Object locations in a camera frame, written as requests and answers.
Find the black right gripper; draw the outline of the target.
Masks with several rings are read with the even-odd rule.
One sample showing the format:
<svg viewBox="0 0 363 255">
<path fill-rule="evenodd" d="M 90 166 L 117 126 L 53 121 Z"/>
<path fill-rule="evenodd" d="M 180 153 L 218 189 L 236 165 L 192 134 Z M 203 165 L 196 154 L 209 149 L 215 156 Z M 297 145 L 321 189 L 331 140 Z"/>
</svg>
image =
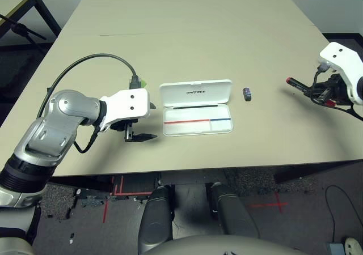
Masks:
<svg viewBox="0 0 363 255">
<path fill-rule="evenodd" d="M 310 100 L 317 105 L 326 105 L 329 99 L 336 103 L 351 102 L 347 94 L 347 86 L 340 74 L 332 74 L 326 83 L 313 80 L 310 87 Z"/>
</svg>

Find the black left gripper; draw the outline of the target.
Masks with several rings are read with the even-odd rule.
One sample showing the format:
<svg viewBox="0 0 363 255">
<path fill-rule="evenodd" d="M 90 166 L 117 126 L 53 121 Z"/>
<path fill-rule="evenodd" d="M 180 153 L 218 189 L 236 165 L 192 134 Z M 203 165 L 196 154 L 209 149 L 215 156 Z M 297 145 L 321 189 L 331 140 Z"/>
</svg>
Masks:
<svg viewBox="0 0 363 255">
<path fill-rule="evenodd" d="M 150 109 L 156 109 L 156 106 L 152 102 L 150 102 Z M 134 135 L 133 124 L 137 122 L 138 119 L 121 120 L 113 123 L 110 128 L 111 130 L 124 132 L 124 141 L 145 142 L 158 137 L 157 135 L 147 133 Z"/>
</svg>

